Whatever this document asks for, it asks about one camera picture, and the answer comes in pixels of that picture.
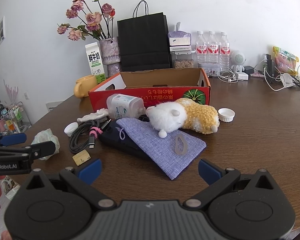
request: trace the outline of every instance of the blue gripper pad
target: blue gripper pad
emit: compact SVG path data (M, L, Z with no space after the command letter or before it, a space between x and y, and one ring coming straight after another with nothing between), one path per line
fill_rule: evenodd
M91 185L101 174L102 163L100 159L90 159L76 169L76 176Z
M225 170L222 170L211 162L201 159L198 164L198 172L201 178L208 184L215 183L218 179L226 174Z
M2 136L0 139L0 144L3 146L9 146L19 143L24 143L27 140L27 136L25 133L17 133L11 135Z

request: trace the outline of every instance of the white plastic cup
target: white plastic cup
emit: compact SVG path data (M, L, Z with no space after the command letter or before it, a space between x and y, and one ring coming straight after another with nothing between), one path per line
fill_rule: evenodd
M221 108L218 110L219 119L223 122L231 122L235 112L229 108Z
M71 124L69 124L64 132L67 136L71 137L71 135L73 134L73 132L78 128L78 123L77 122L72 122Z

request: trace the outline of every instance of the mug handle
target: mug handle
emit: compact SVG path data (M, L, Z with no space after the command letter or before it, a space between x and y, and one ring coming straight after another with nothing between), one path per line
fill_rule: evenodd
M74 86L73 93L77 98L83 98L84 94L80 93L80 86L82 85L82 82L79 82Z

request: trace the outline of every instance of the yellow plush body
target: yellow plush body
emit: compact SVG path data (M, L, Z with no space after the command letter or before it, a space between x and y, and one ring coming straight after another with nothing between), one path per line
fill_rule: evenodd
M191 129L203 134L218 131L218 112L213 106L200 105L189 98L179 98L175 102L181 104L187 114L187 119L182 128Z

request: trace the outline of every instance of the brown tabletop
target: brown tabletop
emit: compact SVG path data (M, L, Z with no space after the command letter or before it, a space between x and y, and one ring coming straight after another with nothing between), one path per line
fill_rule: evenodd
M207 184L198 175L198 162L207 158L220 167L235 167L242 173L255 173L258 168L270 171L291 202L300 226L300 90L274 92L262 79L224 83L210 79L211 105L235 111L233 122L220 122L217 133L202 135L207 148L173 181L152 161L145 161L96 143L91 157L100 158L102 173L93 183L98 190L122 199L179 199L181 202L203 190ZM26 132L27 142L42 130L51 128L59 138L60 152L47 161L36 160L32 168L55 173L75 166L68 149L64 128L78 117L92 112L89 98L68 98L42 117ZM12 176L22 184L27 175Z

